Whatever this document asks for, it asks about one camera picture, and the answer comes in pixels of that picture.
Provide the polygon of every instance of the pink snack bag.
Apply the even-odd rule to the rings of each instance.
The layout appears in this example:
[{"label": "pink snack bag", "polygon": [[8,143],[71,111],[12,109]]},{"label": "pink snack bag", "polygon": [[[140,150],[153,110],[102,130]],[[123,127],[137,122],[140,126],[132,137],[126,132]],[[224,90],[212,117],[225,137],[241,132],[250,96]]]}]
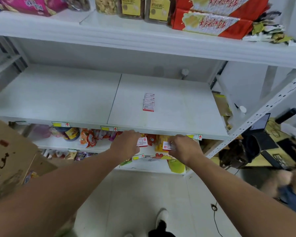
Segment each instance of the pink snack bag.
[{"label": "pink snack bag", "polygon": [[64,0],[0,0],[0,3],[8,11],[41,16],[55,15],[68,7]]}]

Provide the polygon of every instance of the yellow label on jar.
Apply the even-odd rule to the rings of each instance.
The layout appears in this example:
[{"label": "yellow label on jar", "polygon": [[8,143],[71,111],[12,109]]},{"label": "yellow label on jar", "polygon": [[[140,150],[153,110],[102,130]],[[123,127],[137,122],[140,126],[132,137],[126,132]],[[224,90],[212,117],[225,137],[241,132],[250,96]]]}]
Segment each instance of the yellow label on jar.
[{"label": "yellow label on jar", "polygon": [[150,2],[150,19],[166,21],[170,9],[170,0],[151,0]]},{"label": "yellow label on jar", "polygon": [[122,13],[140,16],[140,0],[122,0]]}]

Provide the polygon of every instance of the shoe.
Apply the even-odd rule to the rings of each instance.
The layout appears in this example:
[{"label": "shoe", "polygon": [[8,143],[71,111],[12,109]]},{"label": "shoe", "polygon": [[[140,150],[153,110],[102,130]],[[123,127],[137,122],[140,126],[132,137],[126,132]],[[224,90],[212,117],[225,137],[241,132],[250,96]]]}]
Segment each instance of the shoe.
[{"label": "shoe", "polygon": [[165,208],[161,208],[159,211],[159,214],[157,216],[156,229],[157,229],[159,222],[161,220],[163,220],[165,223],[167,223],[168,217],[169,217],[169,212]]}]

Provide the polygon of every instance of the person's left hand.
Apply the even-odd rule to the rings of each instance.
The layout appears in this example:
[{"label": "person's left hand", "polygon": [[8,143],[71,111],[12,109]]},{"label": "person's left hand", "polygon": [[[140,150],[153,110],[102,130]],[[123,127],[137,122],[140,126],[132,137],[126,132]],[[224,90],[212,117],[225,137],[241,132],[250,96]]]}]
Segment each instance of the person's left hand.
[{"label": "person's left hand", "polygon": [[124,131],[114,139],[110,150],[118,156],[120,163],[130,159],[140,151],[139,146],[137,146],[137,141],[140,137],[141,134],[139,132],[130,130]]}]

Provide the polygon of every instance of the jeans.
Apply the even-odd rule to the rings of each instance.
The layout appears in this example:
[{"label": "jeans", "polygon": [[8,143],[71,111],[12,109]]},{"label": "jeans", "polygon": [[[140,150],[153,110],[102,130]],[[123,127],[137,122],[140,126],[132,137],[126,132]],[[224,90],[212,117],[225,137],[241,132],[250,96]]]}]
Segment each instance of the jeans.
[{"label": "jeans", "polygon": [[149,231],[148,237],[175,237],[171,232],[166,231],[167,224],[161,220],[158,224],[157,229]]}]

